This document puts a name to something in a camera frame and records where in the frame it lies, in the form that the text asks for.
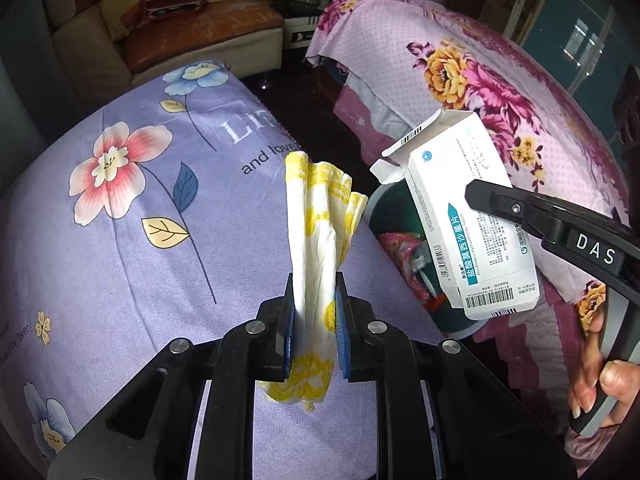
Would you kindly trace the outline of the person's right hand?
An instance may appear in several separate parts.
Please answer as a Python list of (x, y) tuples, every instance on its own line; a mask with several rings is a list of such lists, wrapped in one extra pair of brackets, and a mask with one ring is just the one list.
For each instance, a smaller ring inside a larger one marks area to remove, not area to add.
[(568, 389), (568, 405), (574, 417), (592, 410), (597, 388), (616, 400), (612, 412), (602, 422), (602, 428), (617, 426), (624, 421), (638, 394), (640, 377), (636, 364), (621, 360), (603, 361), (599, 348), (603, 322), (604, 309), (599, 308), (593, 315), (578, 370)]

